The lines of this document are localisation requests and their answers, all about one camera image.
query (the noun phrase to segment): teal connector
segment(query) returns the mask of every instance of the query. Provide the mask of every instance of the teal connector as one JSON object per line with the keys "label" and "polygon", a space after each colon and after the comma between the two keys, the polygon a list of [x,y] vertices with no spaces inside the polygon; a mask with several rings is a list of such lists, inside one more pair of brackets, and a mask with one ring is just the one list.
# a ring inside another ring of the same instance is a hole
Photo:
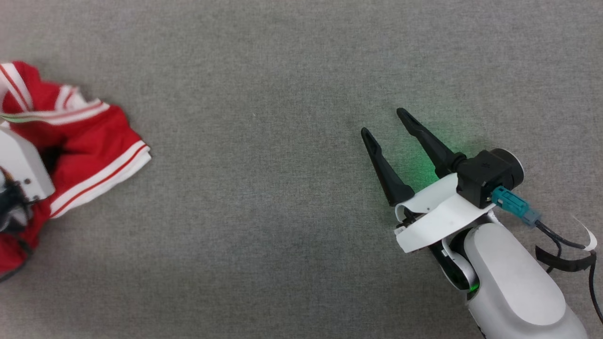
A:
{"label": "teal connector", "polygon": [[541,217],[538,211],[529,207],[527,201],[516,196],[515,193],[503,186],[498,186],[494,189],[494,192],[492,192],[492,202],[503,210],[516,215],[529,226],[534,226],[535,222]]}

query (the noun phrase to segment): black tape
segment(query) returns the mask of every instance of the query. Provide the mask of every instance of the black tape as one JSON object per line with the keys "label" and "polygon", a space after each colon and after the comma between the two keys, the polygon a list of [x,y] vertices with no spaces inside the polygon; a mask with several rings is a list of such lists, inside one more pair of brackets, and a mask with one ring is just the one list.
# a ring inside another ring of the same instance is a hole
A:
{"label": "black tape", "polygon": [[536,246],[536,259],[543,264],[556,268],[560,271],[565,272],[577,272],[584,271],[589,268],[597,260],[596,255],[591,254],[590,256],[578,260],[565,260],[558,258],[549,252]]}

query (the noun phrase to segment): cable connector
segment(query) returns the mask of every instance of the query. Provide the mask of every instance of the cable connector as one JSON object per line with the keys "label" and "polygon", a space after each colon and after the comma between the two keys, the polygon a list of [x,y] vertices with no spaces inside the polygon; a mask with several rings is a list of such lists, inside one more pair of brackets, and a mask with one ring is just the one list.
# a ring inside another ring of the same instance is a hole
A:
{"label": "cable connector", "polygon": [[494,189],[492,192],[492,202],[503,210],[519,217],[523,223],[531,227],[534,227],[536,221],[542,216],[537,210],[531,209],[527,201],[516,196],[515,193],[503,186]]}

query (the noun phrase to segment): red garment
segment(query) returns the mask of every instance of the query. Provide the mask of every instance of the red garment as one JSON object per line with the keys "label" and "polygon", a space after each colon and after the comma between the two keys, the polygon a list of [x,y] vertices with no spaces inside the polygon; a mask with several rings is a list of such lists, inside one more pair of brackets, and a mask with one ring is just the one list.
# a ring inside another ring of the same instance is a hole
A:
{"label": "red garment", "polygon": [[[31,248],[49,218],[87,203],[132,176],[150,159],[150,148],[134,132],[118,106],[86,102],[76,87],[42,81],[36,68],[13,62],[0,65],[0,116],[42,153],[60,147],[50,174],[55,193],[33,205],[21,237]],[[25,254],[0,233],[0,272],[20,266]]]}

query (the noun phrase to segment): gray fabric surface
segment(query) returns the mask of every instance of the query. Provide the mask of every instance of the gray fabric surface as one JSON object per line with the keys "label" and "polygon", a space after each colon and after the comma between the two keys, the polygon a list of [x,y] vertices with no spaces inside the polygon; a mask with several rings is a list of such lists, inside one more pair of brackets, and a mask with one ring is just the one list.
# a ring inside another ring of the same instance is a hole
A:
{"label": "gray fabric surface", "polygon": [[[417,189],[435,176],[397,107],[454,150],[507,148],[551,227],[586,241],[574,214],[603,239],[602,15],[598,0],[2,1],[0,59],[121,105],[154,159],[45,227],[0,286],[0,337],[481,337],[429,254],[397,247],[360,129]],[[587,273],[552,276],[603,338]]]}

